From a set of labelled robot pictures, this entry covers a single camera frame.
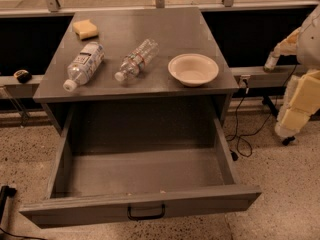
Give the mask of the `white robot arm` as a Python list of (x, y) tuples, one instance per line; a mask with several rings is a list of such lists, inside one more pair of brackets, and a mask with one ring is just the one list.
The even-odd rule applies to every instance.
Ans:
[(293, 137), (320, 109), (320, 5), (302, 25), (274, 48), (276, 56), (295, 55), (307, 69), (287, 84), (275, 132), (282, 138)]

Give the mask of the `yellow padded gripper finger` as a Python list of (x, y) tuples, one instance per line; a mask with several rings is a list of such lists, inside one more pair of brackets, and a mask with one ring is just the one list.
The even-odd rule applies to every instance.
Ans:
[(320, 109), (320, 70), (309, 70), (289, 80), (280, 108), (275, 132), (282, 138), (293, 137)]
[(289, 56), (297, 54), (297, 40), (300, 33), (300, 28), (295, 29), (286, 38), (279, 42), (273, 52), (276, 56)]

